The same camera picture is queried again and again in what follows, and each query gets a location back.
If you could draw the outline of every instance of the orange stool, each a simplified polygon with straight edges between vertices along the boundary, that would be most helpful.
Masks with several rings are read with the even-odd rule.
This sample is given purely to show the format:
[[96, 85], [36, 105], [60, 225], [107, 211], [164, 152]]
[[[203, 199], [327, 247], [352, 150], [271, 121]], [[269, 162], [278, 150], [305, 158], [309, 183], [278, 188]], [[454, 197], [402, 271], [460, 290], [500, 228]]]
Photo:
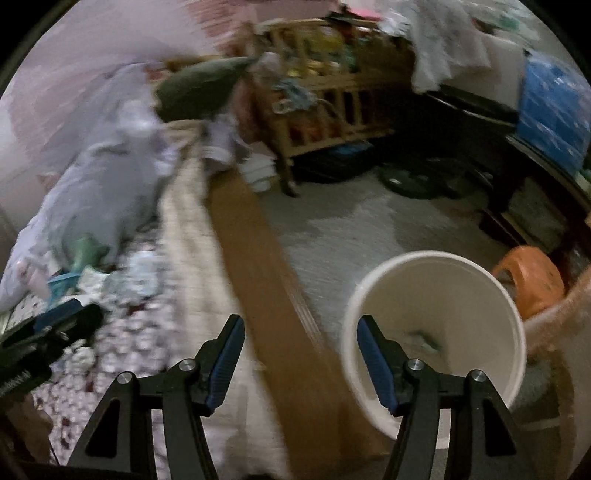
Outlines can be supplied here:
[[564, 298], [564, 283], [556, 265], [536, 247], [516, 247], [507, 253], [492, 274], [506, 270], [515, 284], [515, 305], [522, 320]]

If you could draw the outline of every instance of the gray carpet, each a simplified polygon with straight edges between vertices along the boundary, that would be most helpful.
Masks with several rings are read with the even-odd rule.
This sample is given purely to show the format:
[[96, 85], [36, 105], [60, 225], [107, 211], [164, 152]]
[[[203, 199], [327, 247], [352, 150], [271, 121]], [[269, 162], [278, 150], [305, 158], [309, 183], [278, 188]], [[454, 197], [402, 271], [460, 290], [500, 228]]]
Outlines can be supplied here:
[[310, 308], [338, 349], [350, 295], [385, 260], [416, 250], [443, 250], [490, 270], [508, 248], [478, 228], [483, 194], [465, 200], [414, 200], [387, 190], [374, 172], [339, 184], [307, 183], [299, 198], [260, 195], [301, 281]]

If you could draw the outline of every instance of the patterned bedsheet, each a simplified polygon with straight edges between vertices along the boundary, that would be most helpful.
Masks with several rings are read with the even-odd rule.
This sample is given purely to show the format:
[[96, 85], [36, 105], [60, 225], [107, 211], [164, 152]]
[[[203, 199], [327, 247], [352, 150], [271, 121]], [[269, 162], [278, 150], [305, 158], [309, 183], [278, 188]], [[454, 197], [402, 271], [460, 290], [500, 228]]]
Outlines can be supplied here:
[[[160, 293], [139, 306], [119, 304], [107, 312], [105, 324], [96, 332], [92, 344], [96, 363], [88, 371], [77, 371], [66, 354], [52, 369], [51, 381], [33, 392], [37, 408], [42, 408], [54, 422], [50, 441], [57, 459], [64, 465], [86, 422], [113, 379], [124, 370], [138, 377], [153, 375], [180, 360], [181, 325], [177, 316], [175, 280], [168, 271], [162, 252], [160, 227], [152, 223], [126, 244], [117, 259], [117, 268], [127, 268], [131, 254], [152, 250], [161, 260]], [[12, 311], [9, 327], [44, 311], [39, 298], [28, 295]], [[155, 462], [160, 479], [169, 478], [161, 413], [152, 415]]]

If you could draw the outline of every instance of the white bucket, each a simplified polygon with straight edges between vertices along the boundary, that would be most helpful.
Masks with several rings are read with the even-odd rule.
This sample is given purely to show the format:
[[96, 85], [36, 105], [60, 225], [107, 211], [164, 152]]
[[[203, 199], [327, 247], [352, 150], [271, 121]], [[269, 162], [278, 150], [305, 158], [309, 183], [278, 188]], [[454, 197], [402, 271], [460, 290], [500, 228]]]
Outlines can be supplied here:
[[[521, 318], [501, 284], [474, 262], [436, 251], [400, 255], [371, 271], [349, 301], [341, 344], [345, 376], [371, 423], [395, 439], [400, 419], [380, 404], [357, 346], [357, 323], [365, 314], [409, 358], [463, 377], [479, 368], [507, 406], [515, 400], [526, 360]], [[434, 339], [440, 353], [409, 344], [414, 332]], [[442, 410], [437, 448], [449, 446], [449, 428], [450, 412]]]

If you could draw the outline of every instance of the green pillow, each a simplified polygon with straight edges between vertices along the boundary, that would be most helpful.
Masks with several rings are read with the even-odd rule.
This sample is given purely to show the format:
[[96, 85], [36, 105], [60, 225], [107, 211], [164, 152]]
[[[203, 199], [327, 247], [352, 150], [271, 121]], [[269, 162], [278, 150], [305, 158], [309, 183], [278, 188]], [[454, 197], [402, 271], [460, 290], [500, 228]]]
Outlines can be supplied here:
[[212, 117], [227, 104], [234, 85], [255, 60], [209, 60], [173, 73], [156, 90], [160, 118], [171, 122]]

